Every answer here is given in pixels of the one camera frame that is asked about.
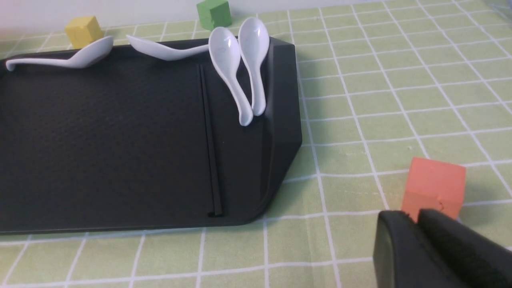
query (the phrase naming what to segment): white spoon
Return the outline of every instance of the white spoon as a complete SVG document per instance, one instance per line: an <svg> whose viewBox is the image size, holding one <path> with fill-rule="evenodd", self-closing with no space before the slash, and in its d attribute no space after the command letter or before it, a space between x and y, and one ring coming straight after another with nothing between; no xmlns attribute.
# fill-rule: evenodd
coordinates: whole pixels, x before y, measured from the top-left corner
<svg viewBox="0 0 512 288"><path fill-rule="evenodd" d="M254 115L249 100L237 80L237 70L240 65L238 41L227 28L217 27L211 32L208 45L211 62L228 86L237 104L240 125L247 126L251 123Z"/></svg>
<svg viewBox="0 0 512 288"><path fill-rule="evenodd" d="M242 60L249 72L252 90L252 112L260 116L265 112L267 103L265 90L261 79L261 64L267 56L270 37L267 28L261 20L251 17L240 26L238 42L242 51Z"/></svg>
<svg viewBox="0 0 512 288"><path fill-rule="evenodd" d="M153 56L155 58L172 61L190 57L199 53L208 51L208 45L201 45L190 49L173 49L160 43L156 43L147 39L142 39L127 35L128 42L132 47L140 53Z"/></svg>
<svg viewBox="0 0 512 288"><path fill-rule="evenodd" d="M83 47L69 59L19 58L7 60L7 70L14 71L17 64L37 64L80 69L88 67L107 56L114 45L114 37L107 36Z"/></svg>

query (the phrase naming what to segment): wooden block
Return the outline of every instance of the wooden block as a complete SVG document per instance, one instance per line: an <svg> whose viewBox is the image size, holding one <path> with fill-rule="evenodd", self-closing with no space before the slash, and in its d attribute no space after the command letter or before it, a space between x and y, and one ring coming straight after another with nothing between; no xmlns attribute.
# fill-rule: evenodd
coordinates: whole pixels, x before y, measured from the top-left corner
<svg viewBox="0 0 512 288"><path fill-rule="evenodd" d="M456 219L464 203L466 167L414 157L402 211L416 222L420 209L436 209Z"/></svg>
<svg viewBox="0 0 512 288"><path fill-rule="evenodd" d="M231 12L226 0L204 0L196 5L199 23L206 30L231 25Z"/></svg>
<svg viewBox="0 0 512 288"><path fill-rule="evenodd" d="M75 49L82 49L90 43L103 38L103 31L95 16L75 18L69 22L65 31Z"/></svg>

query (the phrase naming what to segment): green cube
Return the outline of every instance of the green cube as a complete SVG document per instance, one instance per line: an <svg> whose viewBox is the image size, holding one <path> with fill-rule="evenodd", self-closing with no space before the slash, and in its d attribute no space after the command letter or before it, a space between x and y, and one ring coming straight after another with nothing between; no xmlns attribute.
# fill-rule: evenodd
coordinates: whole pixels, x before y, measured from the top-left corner
<svg viewBox="0 0 512 288"><path fill-rule="evenodd" d="M231 25L229 3L226 0L205 0L197 4L199 23L206 30Z"/></svg>

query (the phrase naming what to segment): yellow cube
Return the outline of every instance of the yellow cube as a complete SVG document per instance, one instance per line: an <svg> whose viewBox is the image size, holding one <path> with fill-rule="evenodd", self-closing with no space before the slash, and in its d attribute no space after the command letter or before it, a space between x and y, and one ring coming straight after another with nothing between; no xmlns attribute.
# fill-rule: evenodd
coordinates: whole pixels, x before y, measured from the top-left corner
<svg viewBox="0 0 512 288"><path fill-rule="evenodd" d="M103 38L103 31L95 16L75 18L69 22L65 31L75 49L82 49L90 43Z"/></svg>

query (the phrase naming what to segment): green checkered tablecloth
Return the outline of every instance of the green checkered tablecloth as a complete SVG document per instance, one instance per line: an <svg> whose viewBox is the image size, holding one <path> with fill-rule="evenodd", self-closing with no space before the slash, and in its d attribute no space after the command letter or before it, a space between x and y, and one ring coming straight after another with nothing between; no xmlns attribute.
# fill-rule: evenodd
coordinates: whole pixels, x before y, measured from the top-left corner
<svg viewBox="0 0 512 288"><path fill-rule="evenodd" d="M229 228L2 237L0 284L375 287L377 213L400 208L413 156L466 166L461 221L512 249L512 26L504 18L480 0L257 17L296 45L304 135L265 217ZM126 34L209 35L196 20L105 31L116 44ZM62 31L4 37L0 57L68 48Z"/></svg>

